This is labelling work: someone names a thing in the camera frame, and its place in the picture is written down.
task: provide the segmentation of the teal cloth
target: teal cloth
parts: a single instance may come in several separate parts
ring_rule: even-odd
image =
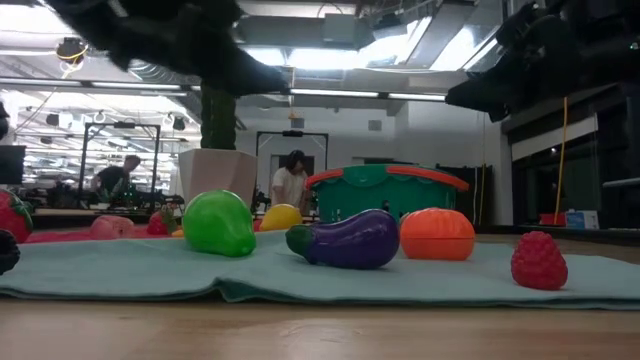
[[[25,299],[170,301],[220,291],[225,300],[640,309],[640,266],[566,255],[562,291],[516,285],[513,249],[477,244],[465,262],[408,260],[375,271],[309,265],[282,232],[259,233],[258,248],[231,259],[192,251],[184,240],[88,241],[21,247],[0,276],[0,294]]]

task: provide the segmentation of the wooden table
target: wooden table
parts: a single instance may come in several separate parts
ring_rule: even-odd
[[[569,253],[640,263],[640,249],[559,243]],[[1,360],[622,360],[639,355],[640,312],[0,301]]]

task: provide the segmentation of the green toy pear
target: green toy pear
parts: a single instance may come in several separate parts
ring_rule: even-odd
[[[253,218],[242,199],[227,190],[202,193],[182,218],[184,237],[198,252],[240,257],[256,248]]]

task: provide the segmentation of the purple toy eggplant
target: purple toy eggplant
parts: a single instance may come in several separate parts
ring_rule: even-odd
[[[295,225],[287,245],[310,264],[377,269],[398,252],[398,225],[388,212],[366,210],[335,224]]]

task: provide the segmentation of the white planter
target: white planter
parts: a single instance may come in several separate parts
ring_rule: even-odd
[[[178,155],[184,201],[206,191],[229,190],[251,206],[258,159],[242,151],[193,149]]]

